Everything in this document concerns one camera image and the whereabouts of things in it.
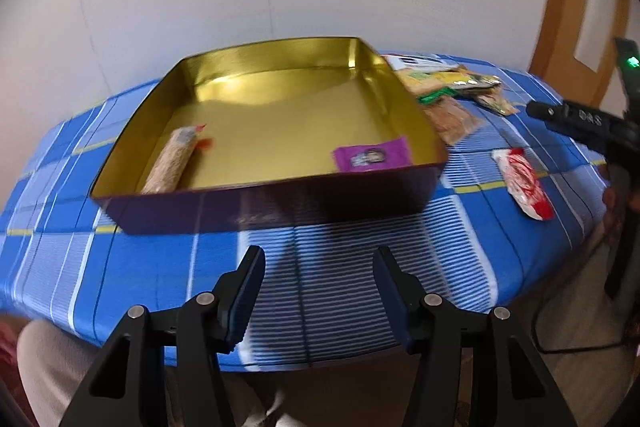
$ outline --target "tablecloth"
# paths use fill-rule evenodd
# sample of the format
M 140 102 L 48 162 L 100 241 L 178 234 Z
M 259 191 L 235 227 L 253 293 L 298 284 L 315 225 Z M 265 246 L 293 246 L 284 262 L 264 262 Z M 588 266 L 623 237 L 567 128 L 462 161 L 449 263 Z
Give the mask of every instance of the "tablecloth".
M 133 304 L 181 305 L 236 268 L 250 244 L 266 252 L 264 283 L 244 340 L 220 356 L 228 371 L 318 365 L 396 345 L 371 273 L 377 245 L 402 269 L 457 306 L 507 304 L 578 247 L 601 219 L 602 158 L 524 113 L 556 102 L 527 73 L 482 60 L 455 60 L 495 74 L 520 113 L 502 118 L 463 102 L 484 121 L 450 148 L 433 199 L 420 214 L 331 225 L 229 233 L 130 236 L 87 194 L 113 143 L 157 80 L 109 98 L 43 138 L 0 214 L 0 308 L 46 317 L 103 343 Z M 556 219 L 525 216 L 491 158 L 520 146 L 540 177 Z M 175 349 L 166 358 L 175 362 Z

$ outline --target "beige pants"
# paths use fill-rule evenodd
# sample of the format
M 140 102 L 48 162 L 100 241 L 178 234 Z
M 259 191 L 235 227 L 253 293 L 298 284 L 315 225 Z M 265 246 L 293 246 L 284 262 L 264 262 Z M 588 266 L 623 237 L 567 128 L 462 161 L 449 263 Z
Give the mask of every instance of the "beige pants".
M 40 427 L 58 427 L 97 351 L 97 347 L 47 321 L 33 321 L 22 330 L 18 338 L 18 369 Z M 254 390 L 239 375 L 225 373 L 223 378 L 236 425 L 268 425 L 270 422 Z M 169 425 L 180 427 L 182 418 L 173 367 L 165 371 L 165 386 Z

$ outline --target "person's leg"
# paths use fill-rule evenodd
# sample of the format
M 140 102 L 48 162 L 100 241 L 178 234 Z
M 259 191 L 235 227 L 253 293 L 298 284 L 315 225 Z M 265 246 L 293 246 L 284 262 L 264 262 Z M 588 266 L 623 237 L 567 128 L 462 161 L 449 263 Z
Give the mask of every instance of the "person's leg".
M 40 427 L 58 427 L 98 348 L 47 321 L 30 322 L 18 338 L 18 370 Z
M 18 369 L 40 427 L 58 427 L 98 348 L 47 321 L 33 321 L 18 338 Z M 238 375 L 223 375 L 236 425 L 259 427 L 264 407 Z M 165 372 L 169 424 L 182 425 L 173 368 Z
M 23 318 L 0 314 L 0 381 L 28 420 L 35 425 L 36 420 L 18 374 L 16 353 L 18 334 L 27 323 Z

